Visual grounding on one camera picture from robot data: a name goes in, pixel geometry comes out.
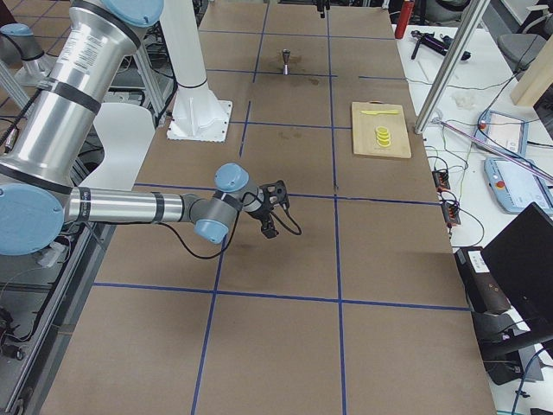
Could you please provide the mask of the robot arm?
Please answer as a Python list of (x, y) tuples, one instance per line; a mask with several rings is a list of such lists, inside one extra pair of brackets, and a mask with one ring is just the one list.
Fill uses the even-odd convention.
[(215, 191), (198, 195), (136, 192), (147, 146), (133, 164), (110, 162), (94, 122), (124, 59), (160, 25), (175, 70), (177, 96), (168, 137), (221, 142), (232, 105), (209, 89), (194, 8), (178, 1), (73, 1), (71, 31), (48, 76), (36, 88), (26, 124), (1, 157), (1, 252), (22, 256), (49, 246), (73, 223), (190, 223), (197, 235), (227, 247), (241, 214), (275, 237), (283, 182), (257, 185), (236, 163), (215, 173)]

